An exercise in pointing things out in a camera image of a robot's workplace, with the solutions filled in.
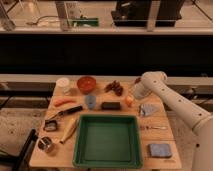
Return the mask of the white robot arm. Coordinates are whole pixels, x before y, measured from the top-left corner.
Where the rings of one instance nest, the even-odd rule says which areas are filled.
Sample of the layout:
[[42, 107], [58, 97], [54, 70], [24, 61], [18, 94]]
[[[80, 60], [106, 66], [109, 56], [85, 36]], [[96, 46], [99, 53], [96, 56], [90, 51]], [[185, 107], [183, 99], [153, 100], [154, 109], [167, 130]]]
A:
[[155, 93], [197, 136], [192, 171], [213, 171], [213, 115], [166, 85], [162, 71], [145, 72], [133, 86], [133, 96], [140, 100]]

